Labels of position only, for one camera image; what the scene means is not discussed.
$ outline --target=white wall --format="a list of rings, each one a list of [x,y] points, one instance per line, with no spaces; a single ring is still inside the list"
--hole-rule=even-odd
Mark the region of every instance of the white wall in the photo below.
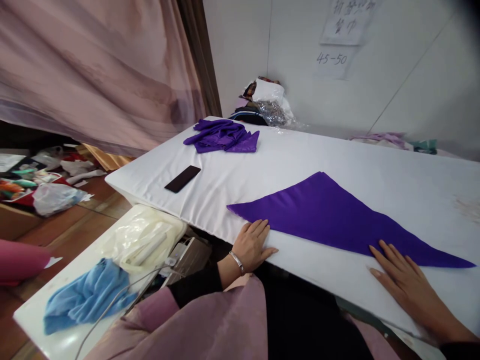
[[[405,132],[480,160],[478,39],[453,1],[384,0],[348,80],[315,75],[329,0],[203,2],[224,116],[267,74],[309,132]]]
[[[203,0],[222,115],[249,82],[267,75],[271,0]]]

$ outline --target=white tablecloth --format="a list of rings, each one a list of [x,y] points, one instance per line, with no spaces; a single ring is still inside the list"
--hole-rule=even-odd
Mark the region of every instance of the white tablecloth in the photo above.
[[[480,164],[245,124],[260,130],[256,153],[198,154],[189,128],[106,181],[134,202],[152,205],[231,244],[244,220],[228,204],[250,202],[327,173],[371,209],[390,216],[431,246],[480,265]],[[189,165],[200,173],[179,193],[164,186]],[[271,231],[269,261],[414,336],[420,329],[370,274],[375,259]],[[480,267],[423,268],[458,319],[480,335]]]

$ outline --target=electric cord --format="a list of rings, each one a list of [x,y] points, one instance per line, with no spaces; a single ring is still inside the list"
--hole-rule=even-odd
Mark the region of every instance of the electric cord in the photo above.
[[[105,309],[105,311],[100,315],[100,317],[98,318],[98,320],[93,324],[93,326],[91,327],[91,329],[87,332],[87,334],[85,335],[85,337],[83,338],[81,344],[80,344],[80,347],[78,348],[78,351],[76,353],[76,356],[75,356],[75,360],[78,360],[79,356],[80,356],[80,352],[82,351],[82,348],[84,347],[84,344],[85,342],[87,341],[87,338],[90,336],[90,334],[92,333],[92,331],[95,329],[95,327],[98,325],[98,323],[104,318],[105,314],[110,310],[110,308],[114,305],[115,301],[117,300],[117,298],[120,296],[121,293],[123,293],[125,290],[127,290],[128,288],[130,288],[131,286],[135,285],[136,283],[138,283],[139,281],[145,279],[147,276],[149,276],[150,274],[154,273],[154,272],[160,272],[162,269],[165,269],[165,268],[169,268],[170,265],[164,265],[164,266],[161,266],[161,267],[158,267],[156,268],[155,270],[152,270],[150,271],[148,274],[146,274],[145,276],[142,276],[141,278],[139,278],[137,281],[134,281],[132,282],[131,284],[125,286],[123,289],[121,289],[118,294],[113,298],[113,300],[110,302],[110,304],[107,306],[107,308]],[[170,273],[172,274],[177,274],[179,275],[181,278],[184,277],[183,274],[181,274],[180,272],[178,271],[175,271],[173,269],[170,269]],[[138,301],[138,299],[140,298],[141,294],[138,294],[138,296],[136,297],[136,299],[133,301],[133,302],[136,302]]]

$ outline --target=number 45-50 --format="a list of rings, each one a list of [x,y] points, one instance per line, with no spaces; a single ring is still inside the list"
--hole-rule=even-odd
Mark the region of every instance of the number 45-50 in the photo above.
[[[321,52],[316,60],[318,61],[319,64],[326,64],[328,60],[336,61],[336,63],[334,65],[345,64],[345,62],[347,61],[347,56],[345,56],[343,54],[338,54],[338,56],[336,58],[334,58],[334,57],[329,58],[329,56],[330,56],[330,54],[324,55],[324,53]]]

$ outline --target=blue cloth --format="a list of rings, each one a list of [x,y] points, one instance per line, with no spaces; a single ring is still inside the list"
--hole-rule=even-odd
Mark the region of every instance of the blue cloth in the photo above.
[[[129,283],[128,273],[112,259],[101,259],[89,272],[58,289],[48,300],[43,318],[45,334],[96,322],[119,291]],[[129,294],[124,290],[105,317],[119,312],[136,297],[136,293]]]
[[[200,119],[193,129],[200,133],[185,139],[183,144],[194,144],[199,154],[217,150],[230,153],[254,153],[257,151],[260,131],[252,134],[245,130],[245,126],[232,120]]]

